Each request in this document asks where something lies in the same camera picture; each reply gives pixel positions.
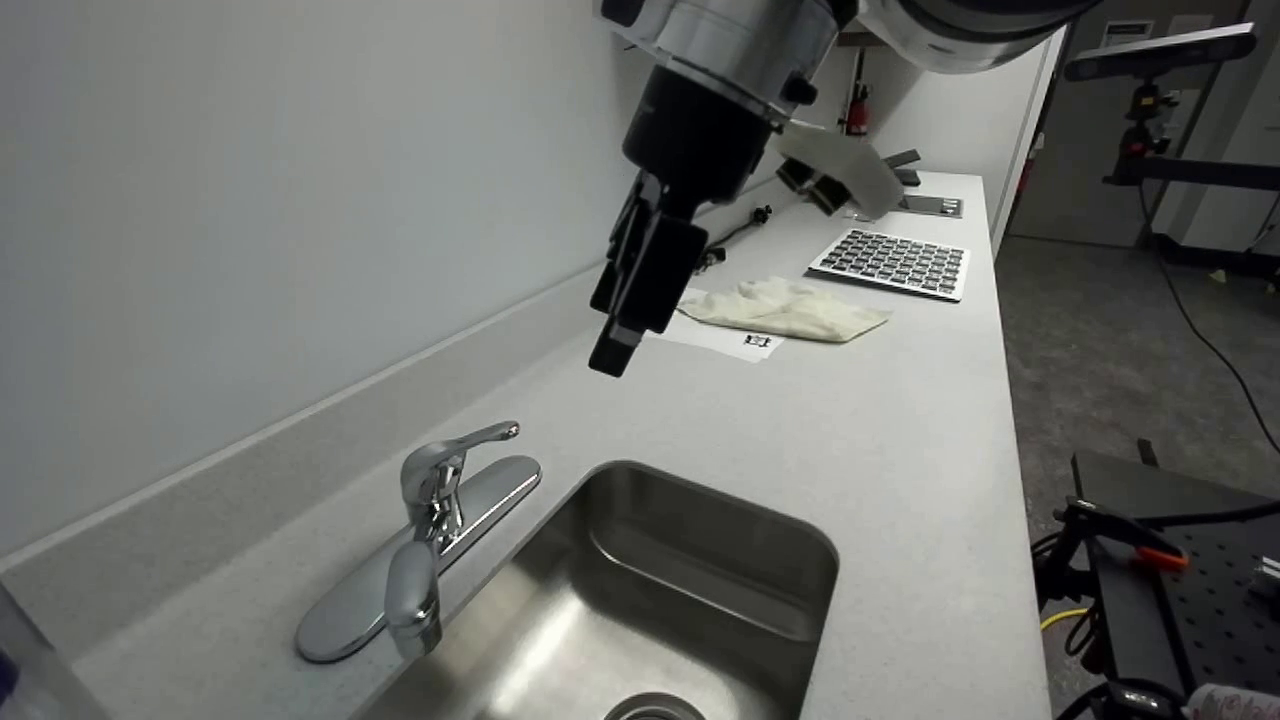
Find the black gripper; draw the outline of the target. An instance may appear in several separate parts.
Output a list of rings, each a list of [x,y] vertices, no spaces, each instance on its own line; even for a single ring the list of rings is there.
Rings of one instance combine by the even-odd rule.
[[[655,68],[623,134],[639,167],[607,236],[607,266],[593,306],[599,328],[589,367],[623,376],[646,330],[664,330],[684,294],[708,233],[694,225],[701,202],[729,202],[765,155],[771,122],[735,98]]]

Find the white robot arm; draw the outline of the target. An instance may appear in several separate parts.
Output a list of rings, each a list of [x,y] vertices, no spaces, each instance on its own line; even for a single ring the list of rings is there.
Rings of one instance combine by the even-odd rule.
[[[864,198],[844,130],[805,127],[824,57],[864,27],[923,71],[1020,60],[1095,0],[593,0],[596,20],[654,60],[623,155],[635,180],[593,286],[604,328],[589,367],[623,376],[664,330],[703,264],[703,202],[733,202],[771,134],[837,198]]]

